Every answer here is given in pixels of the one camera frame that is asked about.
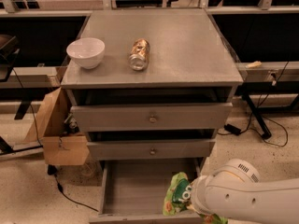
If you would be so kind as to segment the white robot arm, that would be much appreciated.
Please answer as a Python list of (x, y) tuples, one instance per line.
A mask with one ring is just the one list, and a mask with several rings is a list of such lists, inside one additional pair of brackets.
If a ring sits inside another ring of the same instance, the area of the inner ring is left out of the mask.
[(299, 224), (299, 179), (262, 182), (250, 163), (232, 159), (193, 181), (191, 202), (200, 214), (260, 224)]

